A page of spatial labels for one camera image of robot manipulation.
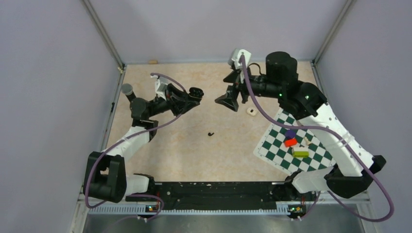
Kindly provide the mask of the black earbud charging case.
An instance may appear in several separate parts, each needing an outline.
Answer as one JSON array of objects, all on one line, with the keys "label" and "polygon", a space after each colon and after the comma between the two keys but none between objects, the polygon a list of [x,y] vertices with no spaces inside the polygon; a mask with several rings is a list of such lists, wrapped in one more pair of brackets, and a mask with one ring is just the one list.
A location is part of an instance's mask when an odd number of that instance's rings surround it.
[{"label": "black earbud charging case", "polygon": [[197,87],[191,87],[189,89],[189,96],[191,98],[196,98],[196,99],[202,99],[204,96],[204,92],[202,89],[197,88]]}]

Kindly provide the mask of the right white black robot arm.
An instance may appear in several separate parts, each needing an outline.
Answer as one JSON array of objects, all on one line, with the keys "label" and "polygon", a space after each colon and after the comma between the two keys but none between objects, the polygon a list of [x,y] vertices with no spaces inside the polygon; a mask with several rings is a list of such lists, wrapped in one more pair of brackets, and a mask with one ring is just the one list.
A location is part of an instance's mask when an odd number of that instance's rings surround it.
[{"label": "right white black robot arm", "polygon": [[348,199],[378,182],[376,173],[385,166],[384,157],[366,151],[335,116],[321,90],[298,79],[296,59],[283,51],[272,52],[266,56],[265,73],[252,75],[250,58],[247,50],[232,52],[228,60],[232,71],[224,79],[229,87],[216,102],[237,111],[238,97],[243,103],[257,97],[275,98],[294,117],[295,128],[312,132],[335,161],[327,168],[294,172],[285,186],[289,199],[323,191]]}]

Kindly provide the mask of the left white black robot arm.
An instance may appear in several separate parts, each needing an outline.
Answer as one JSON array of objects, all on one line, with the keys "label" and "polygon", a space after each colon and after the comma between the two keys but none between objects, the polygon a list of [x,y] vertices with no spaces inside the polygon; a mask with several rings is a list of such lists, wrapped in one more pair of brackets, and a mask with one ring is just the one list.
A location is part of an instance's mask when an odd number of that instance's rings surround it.
[{"label": "left white black robot arm", "polygon": [[126,162],[139,149],[152,141],[161,127],[151,117],[170,111],[179,117],[200,105],[202,89],[191,87],[179,90],[173,84],[161,84],[153,100],[136,97],[130,84],[121,87],[130,102],[132,126],[114,145],[102,152],[93,151],[87,160],[83,194],[87,197],[118,203],[124,197],[138,194],[143,200],[154,198],[153,177],[145,174],[126,174]]}]

